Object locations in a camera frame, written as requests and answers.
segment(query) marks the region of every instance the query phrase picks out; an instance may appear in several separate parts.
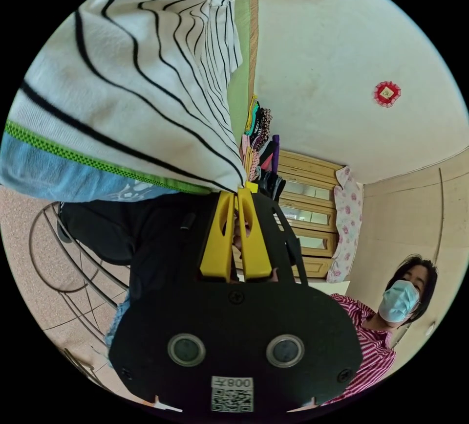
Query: pink floral cloth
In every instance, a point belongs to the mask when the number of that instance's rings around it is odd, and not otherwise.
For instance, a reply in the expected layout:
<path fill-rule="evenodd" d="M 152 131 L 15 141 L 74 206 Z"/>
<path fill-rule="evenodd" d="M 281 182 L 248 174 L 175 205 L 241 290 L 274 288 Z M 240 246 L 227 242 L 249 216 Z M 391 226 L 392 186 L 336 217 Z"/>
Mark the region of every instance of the pink floral cloth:
<path fill-rule="evenodd" d="M 363 187 L 358 186 L 348 166 L 338 170 L 336 177 L 340 184 L 334 188 L 339 241 L 326 277 L 331 283 L 342 282 L 350 272 L 362 226 Z"/>

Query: qr code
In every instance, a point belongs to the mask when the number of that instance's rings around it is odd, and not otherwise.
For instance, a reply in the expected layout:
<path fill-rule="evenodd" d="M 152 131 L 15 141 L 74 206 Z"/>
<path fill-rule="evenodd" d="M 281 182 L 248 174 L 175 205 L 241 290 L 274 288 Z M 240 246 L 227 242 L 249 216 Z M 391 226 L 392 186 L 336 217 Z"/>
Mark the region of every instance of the qr code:
<path fill-rule="evenodd" d="M 212 388 L 212 411 L 249 413 L 254 410 L 253 390 Z"/>

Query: wooden cabinet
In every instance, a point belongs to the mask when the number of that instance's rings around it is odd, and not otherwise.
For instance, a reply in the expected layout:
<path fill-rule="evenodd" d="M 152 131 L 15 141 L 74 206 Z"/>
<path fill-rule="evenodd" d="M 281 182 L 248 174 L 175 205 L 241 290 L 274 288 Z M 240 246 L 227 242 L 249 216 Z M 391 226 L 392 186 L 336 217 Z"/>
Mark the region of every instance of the wooden cabinet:
<path fill-rule="evenodd" d="M 286 180 L 279 205 L 299 237 L 306 275 L 324 278 L 332 265 L 338 234 L 334 187 L 342 166 L 280 151 L 278 174 Z"/>

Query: blue surgical mask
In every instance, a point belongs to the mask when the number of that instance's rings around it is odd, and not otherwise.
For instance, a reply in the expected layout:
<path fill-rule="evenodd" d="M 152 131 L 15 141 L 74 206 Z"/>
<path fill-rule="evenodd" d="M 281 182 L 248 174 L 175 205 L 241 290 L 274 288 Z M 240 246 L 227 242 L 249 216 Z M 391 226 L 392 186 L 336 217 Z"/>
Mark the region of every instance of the blue surgical mask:
<path fill-rule="evenodd" d="M 420 295 L 414 285 L 409 281 L 399 280 L 384 292 L 378 312 L 385 321 L 401 323 L 410 316 L 419 300 Z"/>

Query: shoe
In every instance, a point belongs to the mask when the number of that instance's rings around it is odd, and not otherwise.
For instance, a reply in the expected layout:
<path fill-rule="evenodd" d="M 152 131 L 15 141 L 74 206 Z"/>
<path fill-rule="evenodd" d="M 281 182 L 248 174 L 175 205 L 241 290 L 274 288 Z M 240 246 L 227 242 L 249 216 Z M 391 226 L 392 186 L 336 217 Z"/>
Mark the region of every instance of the shoe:
<path fill-rule="evenodd" d="M 64 206 L 64 204 L 65 204 L 64 202 L 59 203 L 59 208 L 57 209 L 57 215 L 59 216 L 59 219 L 60 219 L 60 214 L 61 214 L 62 207 Z M 66 235 L 66 233 L 62 229 L 62 226 L 60 225 L 58 220 L 57 220 L 57 235 L 59 237 L 59 240 L 62 243 L 72 243 L 68 235 Z"/>

